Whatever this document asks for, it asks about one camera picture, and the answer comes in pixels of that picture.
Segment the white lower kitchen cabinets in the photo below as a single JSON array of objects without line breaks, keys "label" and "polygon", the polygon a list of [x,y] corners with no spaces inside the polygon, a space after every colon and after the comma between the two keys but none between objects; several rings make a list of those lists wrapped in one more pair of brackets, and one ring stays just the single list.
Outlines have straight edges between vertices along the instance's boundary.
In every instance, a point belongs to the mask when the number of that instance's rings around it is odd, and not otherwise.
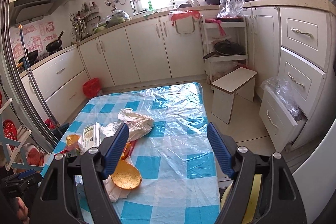
[{"label": "white lower kitchen cabinets", "polygon": [[[201,8],[211,18],[213,8]],[[296,149],[324,135],[335,120],[335,6],[327,0],[258,0],[241,11],[247,23],[248,65],[255,91],[271,77],[286,79],[307,122]],[[98,78],[104,90],[207,77],[201,19],[179,35],[167,12],[123,23],[33,65],[38,88],[56,120],[84,102],[82,85]]]}]

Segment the black wok on stove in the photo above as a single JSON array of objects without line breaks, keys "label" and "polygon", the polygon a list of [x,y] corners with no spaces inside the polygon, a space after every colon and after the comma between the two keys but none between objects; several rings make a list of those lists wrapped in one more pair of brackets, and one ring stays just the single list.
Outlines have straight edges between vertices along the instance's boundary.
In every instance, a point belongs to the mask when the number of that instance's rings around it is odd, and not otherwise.
[{"label": "black wok on stove", "polygon": [[60,33],[58,38],[46,45],[46,51],[50,54],[55,53],[62,47],[62,36],[64,34],[64,31]]}]

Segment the red bag on cabinet hook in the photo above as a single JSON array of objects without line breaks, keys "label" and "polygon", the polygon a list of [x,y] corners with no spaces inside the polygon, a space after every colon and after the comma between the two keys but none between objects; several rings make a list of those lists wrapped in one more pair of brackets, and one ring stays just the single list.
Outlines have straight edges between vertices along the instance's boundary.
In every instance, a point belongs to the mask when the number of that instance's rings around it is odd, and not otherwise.
[{"label": "red bag on cabinet hook", "polygon": [[195,22],[201,18],[201,14],[194,10],[176,10],[169,13],[169,21],[179,35],[192,34],[195,31]]}]

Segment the clear plastic bottle green label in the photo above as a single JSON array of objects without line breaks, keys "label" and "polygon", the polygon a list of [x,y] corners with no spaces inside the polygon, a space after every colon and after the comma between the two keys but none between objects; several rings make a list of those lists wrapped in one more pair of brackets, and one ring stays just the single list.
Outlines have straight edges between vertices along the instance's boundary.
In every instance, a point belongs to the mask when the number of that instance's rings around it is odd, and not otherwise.
[{"label": "clear plastic bottle green label", "polygon": [[98,147],[105,135],[102,130],[102,126],[99,123],[89,125],[84,128],[81,134],[78,145],[80,149],[80,154],[84,154],[88,149],[92,147]]}]

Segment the white tiered rack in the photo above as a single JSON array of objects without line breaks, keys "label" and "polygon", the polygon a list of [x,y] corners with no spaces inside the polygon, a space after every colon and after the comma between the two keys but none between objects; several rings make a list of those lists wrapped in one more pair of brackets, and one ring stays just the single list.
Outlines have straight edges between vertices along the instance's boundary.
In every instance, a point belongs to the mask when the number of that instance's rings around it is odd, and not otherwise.
[{"label": "white tiered rack", "polygon": [[201,17],[206,73],[209,82],[248,65],[247,23],[241,17]]}]

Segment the black frying pan on rack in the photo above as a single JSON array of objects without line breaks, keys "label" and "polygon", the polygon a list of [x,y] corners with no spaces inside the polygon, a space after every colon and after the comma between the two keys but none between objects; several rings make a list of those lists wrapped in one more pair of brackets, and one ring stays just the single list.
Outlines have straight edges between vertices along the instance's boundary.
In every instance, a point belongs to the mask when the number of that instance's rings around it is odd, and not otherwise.
[{"label": "black frying pan on rack", "polygon": [[245,53],[244,47],[236,42],[231,42],[229,40],[222,40],[217,42],[213,46],[213,51],[207,53],[203,56],[203,60],[209,59],[214,55],[218,56],[234,56],[234,55],[242,55]]}]

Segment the utensil rack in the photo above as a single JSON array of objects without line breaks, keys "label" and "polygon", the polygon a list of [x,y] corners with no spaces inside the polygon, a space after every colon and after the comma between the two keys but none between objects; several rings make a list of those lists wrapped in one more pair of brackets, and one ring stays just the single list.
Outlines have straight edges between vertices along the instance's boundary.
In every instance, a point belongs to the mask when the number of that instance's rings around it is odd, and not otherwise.
[{"label": "utensil rack", "polygon": [[99,7],[95,2],[83,2],[81,10],[69,13],[72,24],[72,34],[77,42],[92,36],[101,20]]}]

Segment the white tissue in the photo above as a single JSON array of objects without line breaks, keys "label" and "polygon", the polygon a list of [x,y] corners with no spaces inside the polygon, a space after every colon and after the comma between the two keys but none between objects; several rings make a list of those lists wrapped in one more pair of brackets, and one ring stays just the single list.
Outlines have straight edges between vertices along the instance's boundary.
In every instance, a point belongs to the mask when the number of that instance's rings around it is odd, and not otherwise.
[{"label": "white tissue", "polygon": [[104,186],[111,202],[116,202],[119,199],[125,199],[130,194],[131,190],[125,190],[118,187],[111,176],[104,180]]}]

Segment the white blue shelf rack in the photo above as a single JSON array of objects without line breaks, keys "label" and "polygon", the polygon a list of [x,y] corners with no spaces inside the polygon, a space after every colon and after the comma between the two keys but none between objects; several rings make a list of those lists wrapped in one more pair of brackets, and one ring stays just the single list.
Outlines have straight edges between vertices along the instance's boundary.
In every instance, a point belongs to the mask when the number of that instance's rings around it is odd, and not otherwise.
[{"label": "white blue shelf rack", "polygon": [[12,101],[13,99],[9,98],[6,102],[2,102],[1,98],[1,167],[7,172],[28,169],[41,172],[44,164],[29,163],[27,139],[32,133],[31,129],[25,126],[16,128],[12,121],[2,118],[3,112],[11,107]]}]

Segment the white refrigerator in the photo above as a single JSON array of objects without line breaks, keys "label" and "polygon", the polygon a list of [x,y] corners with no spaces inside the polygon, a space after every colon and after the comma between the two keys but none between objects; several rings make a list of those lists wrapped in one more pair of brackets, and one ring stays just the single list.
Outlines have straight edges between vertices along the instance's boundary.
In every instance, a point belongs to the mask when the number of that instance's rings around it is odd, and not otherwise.
[{"label": "white refrigerator", "polygon": [[335,123],[293,177],[301,194],[307,223],[313,223],[335,192]]}]

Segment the red yellow snack wrapper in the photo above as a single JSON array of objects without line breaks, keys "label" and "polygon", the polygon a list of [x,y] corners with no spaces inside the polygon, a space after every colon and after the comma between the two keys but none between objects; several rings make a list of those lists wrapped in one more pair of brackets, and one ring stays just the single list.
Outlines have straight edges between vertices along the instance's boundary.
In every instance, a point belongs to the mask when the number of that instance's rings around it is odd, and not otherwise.
[{"label": "red yellow snack wrapper", "polygon": [[54,158],[59,160],[63,157],[75,157],[80,155],[80,149],[78,145],[72,144],[72,145],[67,145],[62,151],[56,153],[54,155]]}]

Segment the printed white plastic bag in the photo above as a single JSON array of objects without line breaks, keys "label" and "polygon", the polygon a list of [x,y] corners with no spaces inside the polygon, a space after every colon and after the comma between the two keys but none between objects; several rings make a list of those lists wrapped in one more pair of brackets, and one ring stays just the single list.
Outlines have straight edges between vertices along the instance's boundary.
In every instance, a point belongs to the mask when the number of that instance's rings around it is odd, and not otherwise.
[{"label": "printed white plastic bag", "polygon": [[135,113],[131,108],[122,109],[117,115],[118,121],[102,126],[102,133],[106,137],[113,136],[119,126],[125,123],[129,128],[127,141],[134,141],[150,133],[154,127],[154,119],[151,116]]}]

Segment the range hood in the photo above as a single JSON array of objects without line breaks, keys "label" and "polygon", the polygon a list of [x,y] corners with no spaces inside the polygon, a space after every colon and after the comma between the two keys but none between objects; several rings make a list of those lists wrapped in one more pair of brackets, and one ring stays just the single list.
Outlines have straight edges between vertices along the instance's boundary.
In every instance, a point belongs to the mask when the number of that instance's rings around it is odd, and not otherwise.
[{"label": "range hood", "polygon": [[18,27],[51,15],[68,0],[16,0],[9,3],[9,24]]}]

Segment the orange peel piece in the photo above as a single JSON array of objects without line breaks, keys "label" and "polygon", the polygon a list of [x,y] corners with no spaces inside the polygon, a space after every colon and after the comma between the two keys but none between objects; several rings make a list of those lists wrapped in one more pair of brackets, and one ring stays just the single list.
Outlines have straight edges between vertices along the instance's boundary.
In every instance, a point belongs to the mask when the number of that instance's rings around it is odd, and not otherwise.
[{"label": "orange peel piece", "polygon": [[78,144],[79,138],[80,138],[80,135],[77,135],[77,134],[68,135],[66,137],[66,145],[69,146],[69,145]]},{"label": "orange peel piece", "polygon": [[119,188],[132,190],[141,184],[142,176],[135,166],[125,160],[120,160],[111,175],[111,179]]}]

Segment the clear plastic bag in drawer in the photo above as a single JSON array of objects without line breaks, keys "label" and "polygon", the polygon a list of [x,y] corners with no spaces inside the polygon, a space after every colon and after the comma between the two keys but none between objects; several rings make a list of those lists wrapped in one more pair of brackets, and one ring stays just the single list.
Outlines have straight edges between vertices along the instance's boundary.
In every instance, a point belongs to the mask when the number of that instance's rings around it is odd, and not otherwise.
[{"label": "clear plastic bag in drawer", "polygon": [[292,117],[298,118],[301,110],[294,99],[293,88],[286,79],[279,76],[271,77],[263,81],[260,86],[263,90],[265,90],[266,87],[270,88],[270,90],[274,92],[278,99],[284,104]]}]

